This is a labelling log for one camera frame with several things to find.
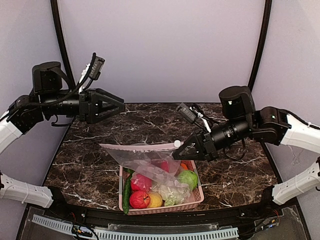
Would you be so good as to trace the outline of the red ball fruit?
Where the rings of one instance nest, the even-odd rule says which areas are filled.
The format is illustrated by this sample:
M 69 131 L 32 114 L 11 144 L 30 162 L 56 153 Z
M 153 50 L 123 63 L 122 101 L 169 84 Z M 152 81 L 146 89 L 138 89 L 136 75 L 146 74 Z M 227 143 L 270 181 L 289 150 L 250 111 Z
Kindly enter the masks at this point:
M 158 159 L 154 162 L 155 174 L 162 175 L 164 177 L 175 176 L 178 171 L 180 170 L 180 161 L 179 160 L 165 160 L 165 159 Z

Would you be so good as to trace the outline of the green apple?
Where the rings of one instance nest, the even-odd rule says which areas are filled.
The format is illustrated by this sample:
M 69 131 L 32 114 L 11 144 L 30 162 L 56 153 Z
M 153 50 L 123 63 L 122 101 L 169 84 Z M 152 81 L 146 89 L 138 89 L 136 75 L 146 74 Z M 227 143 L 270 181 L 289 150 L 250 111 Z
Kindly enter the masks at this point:
M 180 183 L 188 184 L 191 191 L 193 191 L 198 185 L 198 175 L 191 170 L 183 170 L 176 178 Z

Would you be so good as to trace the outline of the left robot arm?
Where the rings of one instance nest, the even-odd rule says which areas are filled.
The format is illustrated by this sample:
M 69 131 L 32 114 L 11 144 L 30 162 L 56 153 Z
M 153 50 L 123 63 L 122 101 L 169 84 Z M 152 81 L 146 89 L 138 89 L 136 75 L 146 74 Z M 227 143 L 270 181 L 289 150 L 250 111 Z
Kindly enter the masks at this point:
M 33 88 L 13 102 L 0 118 L 0 150 L 36 124 L 51 117 L 77 117 L 96 124 L 125 110 L 124 99 L 100 88 L 90 88 L 99 79 L 105 60 L 93 56 L 78 83 L 69 80 L 58 61 L 44 62 L 32 68 Z

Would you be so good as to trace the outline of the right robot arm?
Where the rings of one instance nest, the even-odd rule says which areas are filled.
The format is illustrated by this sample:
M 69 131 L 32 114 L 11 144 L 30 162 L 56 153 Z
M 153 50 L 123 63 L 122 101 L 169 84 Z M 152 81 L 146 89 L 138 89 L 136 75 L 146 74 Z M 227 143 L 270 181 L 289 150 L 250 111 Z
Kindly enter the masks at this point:
M 203 128 L 190 135 L 181 146 L 173 151 L 175 160 L 193 160 L 208 162 L 218 158 L 218 150 L 249 137 L 256 142 L 275 146 L 294 146 L 320 154 L 320 127 L 312 125 L 294 113 L 272 106 L 256 110 L 248 86 L 231 86 L 219 93 L 222 114 L 228 120 L 216 123 L 212 128 Z M 176 111 L 189 123 L 196 124 L 200 117 L 184 103 Z M 182 154 L 193 147 L 194 154 Z M 261 202 L 283 205 L 320 185 L 320 157 L 306 170 L 289 180 L 272 185 L 263 191 Z

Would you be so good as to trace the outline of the clear zip top bag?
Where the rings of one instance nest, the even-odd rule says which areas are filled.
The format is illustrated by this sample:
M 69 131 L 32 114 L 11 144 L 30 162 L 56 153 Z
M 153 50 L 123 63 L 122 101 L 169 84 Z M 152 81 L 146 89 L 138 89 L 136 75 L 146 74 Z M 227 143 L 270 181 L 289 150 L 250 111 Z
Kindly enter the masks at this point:
M 122 167 L 131 169 L 137 174 L 141 174 L 152 181 L 161 184 L 173 181 L 177 176 L 169 175 L 167 177 L 155 174 L 157 160 L 175 160 L 172 153 L 181 144 L 165 143 L 165 144 L 133 144 L 133 145 L 114 145 L 101 143 L 100 146 Z

